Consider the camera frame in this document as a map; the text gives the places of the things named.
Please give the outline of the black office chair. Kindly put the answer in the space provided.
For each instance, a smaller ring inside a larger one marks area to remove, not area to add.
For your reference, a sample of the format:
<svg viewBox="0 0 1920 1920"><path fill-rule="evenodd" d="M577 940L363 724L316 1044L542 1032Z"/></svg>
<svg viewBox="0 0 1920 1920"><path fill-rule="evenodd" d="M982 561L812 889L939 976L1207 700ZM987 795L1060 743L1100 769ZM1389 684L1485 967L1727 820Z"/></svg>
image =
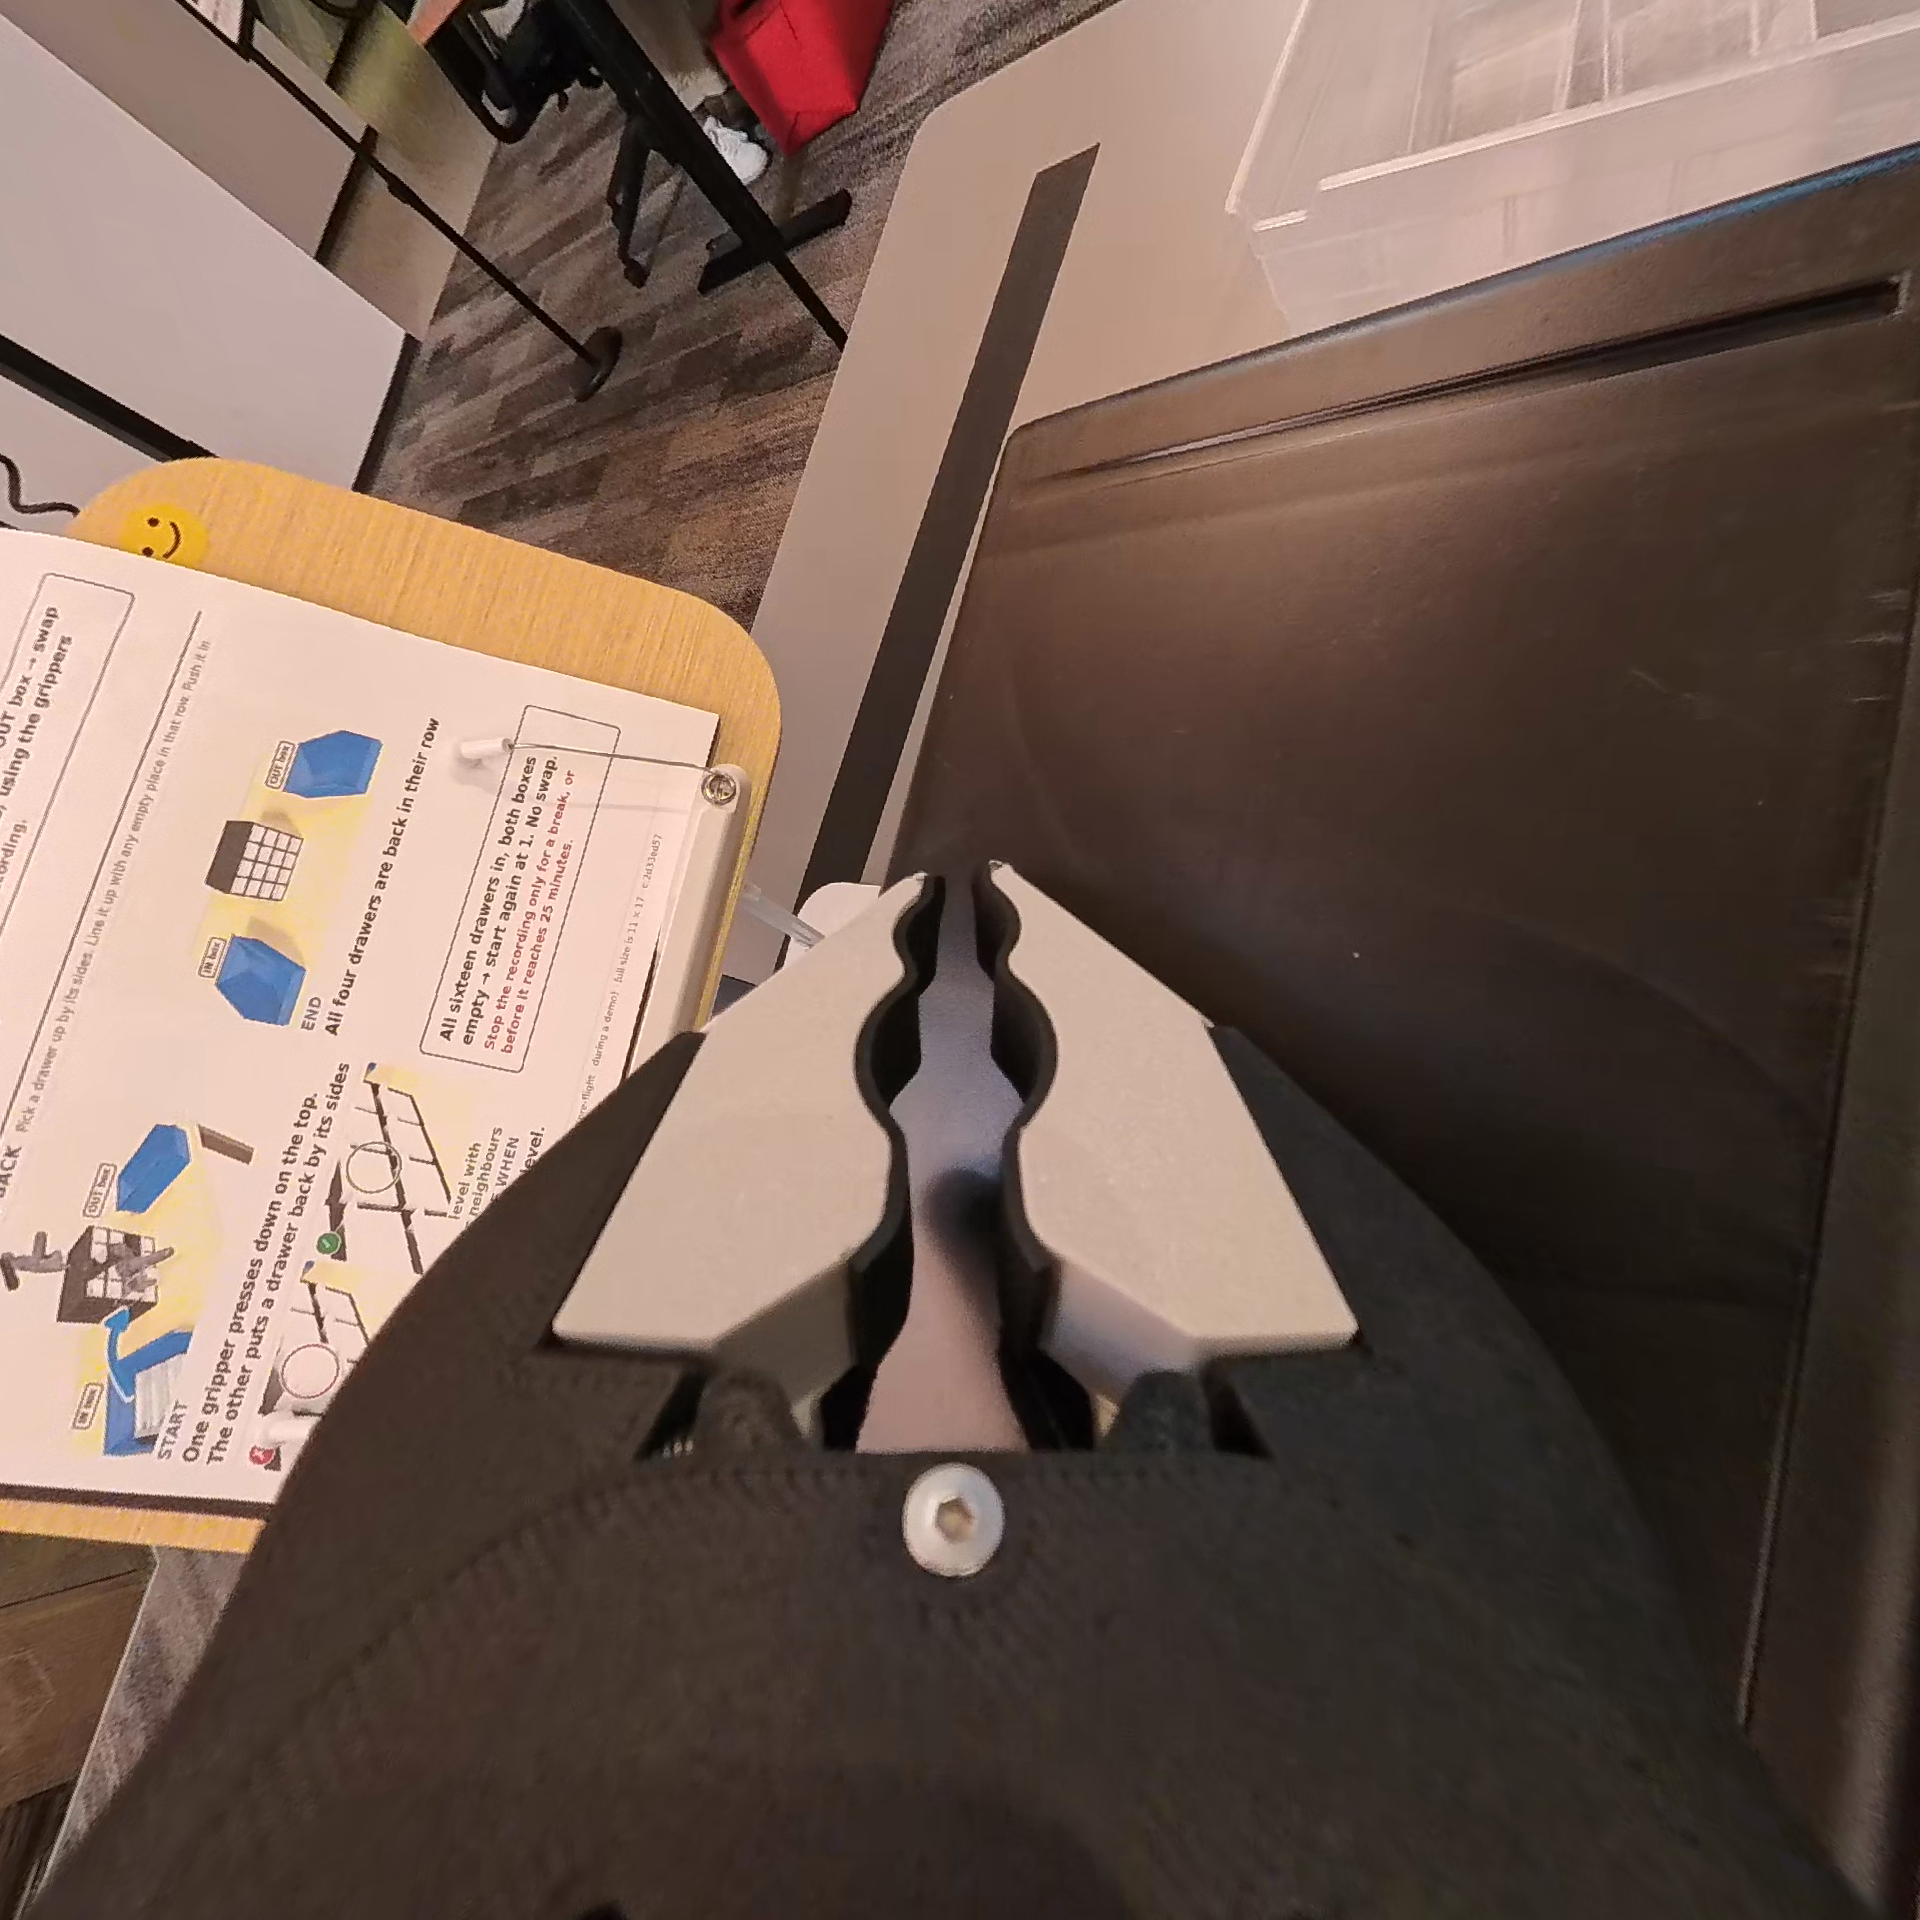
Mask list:
<svg viewBox="0 0 1920 1920"><path fill-rule="evenodd" d="M500 145L522 141L543 108L574 89L602 89L604 73L559 4L522 4L513 24L490 24L483 4L460 4L425 50L471 114Z"/></svg>

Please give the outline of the black desk frame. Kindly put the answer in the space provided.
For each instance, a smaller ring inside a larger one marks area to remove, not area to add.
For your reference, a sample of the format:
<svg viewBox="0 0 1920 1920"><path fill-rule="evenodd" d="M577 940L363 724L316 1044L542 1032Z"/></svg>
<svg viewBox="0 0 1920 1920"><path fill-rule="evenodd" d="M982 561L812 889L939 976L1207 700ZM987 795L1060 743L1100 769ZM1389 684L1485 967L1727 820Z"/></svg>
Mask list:
<svg viewBox="0 0 1920 1920"><path fill-rule="evenodd" d="M697 292L708 298L755 272L774 272L828 343L841 352L847 345L847 329L799 272L793 250L841 227L850 216L850 193L834 189L780 223L735 179L734 167L714 147L695 113L684 106L611 4L565 2L556 4L556 12L567 16L626 124L614 163L614 184L626 184L631 194L626 209L614 216L614 251L629 281L642 287L652 271L646 261L636 258L631 241L633 217L642 199L644 163L659 155L697 189L731 233L726 242L711 242Z"/></svg>

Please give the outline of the brown wooden box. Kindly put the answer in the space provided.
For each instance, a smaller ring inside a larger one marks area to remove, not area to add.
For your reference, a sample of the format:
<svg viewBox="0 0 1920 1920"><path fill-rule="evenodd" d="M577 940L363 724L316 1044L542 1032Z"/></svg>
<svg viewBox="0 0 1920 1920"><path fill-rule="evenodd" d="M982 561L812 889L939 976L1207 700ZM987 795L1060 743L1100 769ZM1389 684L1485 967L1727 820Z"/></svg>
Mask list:
<svg viewBox="0 0 1920 1920"><path fill-rule="evenodd" d="M3 1808L78 1778L153 1549L3 1537Z"/></svg>

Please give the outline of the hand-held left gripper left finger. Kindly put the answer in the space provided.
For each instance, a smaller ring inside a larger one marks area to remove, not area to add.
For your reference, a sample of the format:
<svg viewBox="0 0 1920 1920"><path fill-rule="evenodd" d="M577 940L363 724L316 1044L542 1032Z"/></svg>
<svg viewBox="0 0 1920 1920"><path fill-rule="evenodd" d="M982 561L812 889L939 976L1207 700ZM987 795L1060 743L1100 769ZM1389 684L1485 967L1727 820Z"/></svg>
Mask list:
<svg viewBox="0 0 1920 1920"><path fill-rule="evenodd" d="M945 880L913 873L708 1021L557 1340L782 1388L853 1444L910 1304L907 1149Z"/></svg>

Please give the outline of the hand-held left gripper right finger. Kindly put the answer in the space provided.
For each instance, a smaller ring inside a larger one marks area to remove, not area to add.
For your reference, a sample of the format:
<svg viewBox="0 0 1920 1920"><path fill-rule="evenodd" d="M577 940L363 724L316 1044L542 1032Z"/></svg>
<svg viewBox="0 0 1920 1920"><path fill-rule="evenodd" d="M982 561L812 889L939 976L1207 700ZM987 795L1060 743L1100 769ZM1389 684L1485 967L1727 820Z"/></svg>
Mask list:
<svg viewBox="0 0 1920 1920"><path fill-rule="evenodd" d="M1357 1316L1183 996L1009 863L974 879L999 1149L999 1376L1031 1444L1090 1444L1153 1376L1337 1354Z"/></svg>

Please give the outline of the black stand pole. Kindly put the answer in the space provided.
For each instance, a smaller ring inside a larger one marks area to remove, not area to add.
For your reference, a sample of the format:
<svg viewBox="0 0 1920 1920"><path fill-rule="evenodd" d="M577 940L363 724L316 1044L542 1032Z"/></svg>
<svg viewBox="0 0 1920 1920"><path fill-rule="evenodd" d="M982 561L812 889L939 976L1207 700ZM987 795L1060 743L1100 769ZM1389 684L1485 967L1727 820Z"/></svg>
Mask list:
<svg viewBox="0 0 1920 1920"><path fill-rule="evenodd" d="M509 277L487 251L483 251L467 232L454 228L402 173L394 172L388 163L377 155L377 131L363 128L359 135L350 132L343 121L314 99L295 77L290 77L277 61L255 45L259 4L236 4L236 25L231 32L233 50L259 73L263 73L307 120L323 128L348 153L348 181L357 184L362 176L375 179L385 193L404 211L418 217L437 237L445 241L457 257L467 258L484 279L503 292L515 307L532 317L565 352L574 365L570 372L570 392L577 400L589 400L602 393L618 369L621 354L621 335L618 328L596 328L585 338L567 329L554 313L534 300L515 277Z"/></svg>

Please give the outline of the red bag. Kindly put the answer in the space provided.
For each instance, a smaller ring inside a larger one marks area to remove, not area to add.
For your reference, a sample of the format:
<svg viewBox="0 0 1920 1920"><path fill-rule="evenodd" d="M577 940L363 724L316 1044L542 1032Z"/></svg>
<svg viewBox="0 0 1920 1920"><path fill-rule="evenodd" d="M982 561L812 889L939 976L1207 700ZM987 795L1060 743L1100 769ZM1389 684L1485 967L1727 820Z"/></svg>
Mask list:
<svg viewBox="0 0 1920 1920"><path fill-rule="evenodd" d="M891 2L719 2L708 45L786 159L850 120Z"/></svg>

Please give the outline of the clear acrylic sheet holder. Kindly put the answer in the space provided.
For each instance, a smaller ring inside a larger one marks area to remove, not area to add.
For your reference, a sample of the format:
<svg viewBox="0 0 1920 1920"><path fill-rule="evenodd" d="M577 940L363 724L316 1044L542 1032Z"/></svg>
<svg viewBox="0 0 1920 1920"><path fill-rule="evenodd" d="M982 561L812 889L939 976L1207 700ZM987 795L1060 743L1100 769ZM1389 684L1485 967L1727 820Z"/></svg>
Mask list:
<svg viewBox="0 0 1920 1920"><path fill-rule="evenodd" d="M539 1018L565 1011L585 1019L589 1080L631 1073L697 1019L748 773L542 706L454 761L495 791L423 1052L516 1073Z"/></svg>

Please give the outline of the translucent plastic storage box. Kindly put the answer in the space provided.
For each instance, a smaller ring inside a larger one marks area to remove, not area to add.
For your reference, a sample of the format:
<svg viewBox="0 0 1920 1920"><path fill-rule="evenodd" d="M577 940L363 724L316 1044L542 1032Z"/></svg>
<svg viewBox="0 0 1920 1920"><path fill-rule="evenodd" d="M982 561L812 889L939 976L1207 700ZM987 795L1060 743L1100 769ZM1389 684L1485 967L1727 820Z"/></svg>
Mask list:
<svg viewBox="0 0 1920 1920"><path fill-rule="evenodd" d="M1916 2L1309 2L1228 216L1299 338L1916 139Z"/></svg>

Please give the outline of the black drawer cabinet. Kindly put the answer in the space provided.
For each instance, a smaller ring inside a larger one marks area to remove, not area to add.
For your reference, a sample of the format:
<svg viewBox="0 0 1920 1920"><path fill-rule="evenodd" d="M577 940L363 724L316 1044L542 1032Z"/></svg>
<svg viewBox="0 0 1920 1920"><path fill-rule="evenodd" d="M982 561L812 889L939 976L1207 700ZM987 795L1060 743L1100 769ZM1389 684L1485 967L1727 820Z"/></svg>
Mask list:
<svg viewBox="0 0 1920 1920"><path fill-rule="evenodd" d="M1916 147L1017 431L891 855L1485 1261L1916 1915Z"/></svg>

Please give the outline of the white partition board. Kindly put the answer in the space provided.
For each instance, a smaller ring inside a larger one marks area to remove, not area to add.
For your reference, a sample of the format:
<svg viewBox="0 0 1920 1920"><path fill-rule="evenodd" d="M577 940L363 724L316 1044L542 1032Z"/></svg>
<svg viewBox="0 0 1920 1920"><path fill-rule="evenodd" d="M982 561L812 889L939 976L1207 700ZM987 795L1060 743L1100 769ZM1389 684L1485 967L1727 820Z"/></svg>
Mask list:
<svg viewBox="0 0 1920 1920"><path fill-rule="evenodd" d="M404 331L321 263L348 153L193 4L5 4L5 524L213 452L362 487Z"/></svg>

